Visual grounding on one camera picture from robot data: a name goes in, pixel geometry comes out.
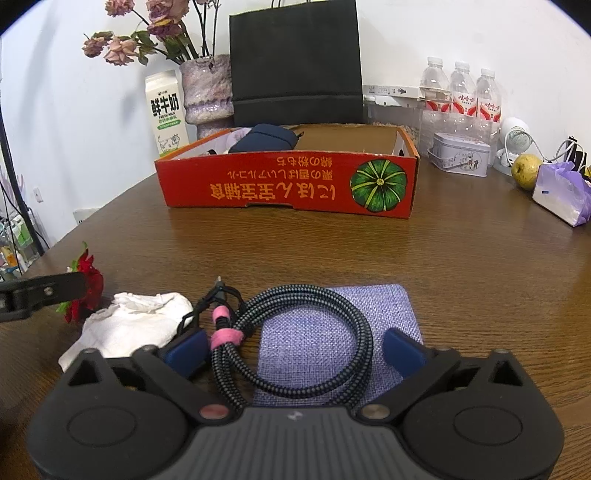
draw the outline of black paper bag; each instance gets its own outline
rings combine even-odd
[[[355,0],[230,17],[237,126],[362,123]]]

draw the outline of white wall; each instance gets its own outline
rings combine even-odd
[[[364,83],[417,85],[428,55],[442,57],[448,73],[466,60],[475,76],[496,70],[504,114],[525,120],[544,154],[568,135],[591,148],[591,102],[579,90],[591,79],[591,38],[549,1],[357,3]],[[269,4],[222,0],[218,52],[229,50],[229,14]],[[141,0],[137,8],[145,12]],[[107,17],[101,0],[44,0],[3,38],[0,95],[12,155],[50,241],[75,227],[72,211],[102,206],[154,172],[144,77],[175,65],[151,57],[147,68],[115,67],[80,49],[83,33],[125,34],[137,23]],[[196,19],[188,24],[196,34]]]

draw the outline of black plastic device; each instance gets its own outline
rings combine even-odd
[[[47,480],[544,480],[563,447],[556,415],[508,351],[464,358],[399,330],[385,357],[406,379],[344,407],[232,411],[143,347],[83,351],[31,421]],[[413,355],[391,355],[404,348]]]

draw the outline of red cardboard box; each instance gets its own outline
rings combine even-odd
[[[295,150],[211,155],[225,130],[156,160],[170,207],[289,205],[299,210],[408,218],[419,156],[398,127],[299,125]]]

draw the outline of red artificial flower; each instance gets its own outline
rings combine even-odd
[[[58,312],[64,312],[67,323],[72,320],[80,321],[80,316],[85,310],[94,312],[100,304],[100,296],[103,293],[103,275],[92,265],[94,255],[88,256],[88,248],[77,261],[74,261],[72,270],[82,272],[86,277],[86,295],[80,300],[72,300],[60,305]]]

